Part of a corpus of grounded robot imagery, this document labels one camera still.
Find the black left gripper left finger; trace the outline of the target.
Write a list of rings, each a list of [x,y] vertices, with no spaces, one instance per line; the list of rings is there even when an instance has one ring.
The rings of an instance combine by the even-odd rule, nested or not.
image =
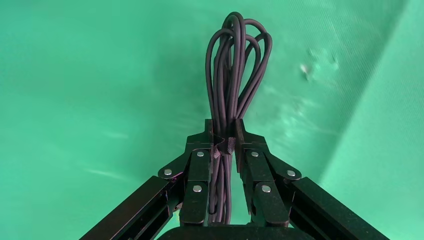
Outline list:
[[[209,217],[213,121],[187,137],[184,153],[162,167],[82,236],[83,240],[153,240],[174,211],[188,211],[189,225],[206,226]]]

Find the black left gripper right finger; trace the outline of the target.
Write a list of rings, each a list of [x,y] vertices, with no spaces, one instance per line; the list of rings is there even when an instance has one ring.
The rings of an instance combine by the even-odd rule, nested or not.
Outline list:
[[[383,240],[385,235],[317,183],[273,155],[263,136],[235,121],[235,156],[251,221],[261,240]]]

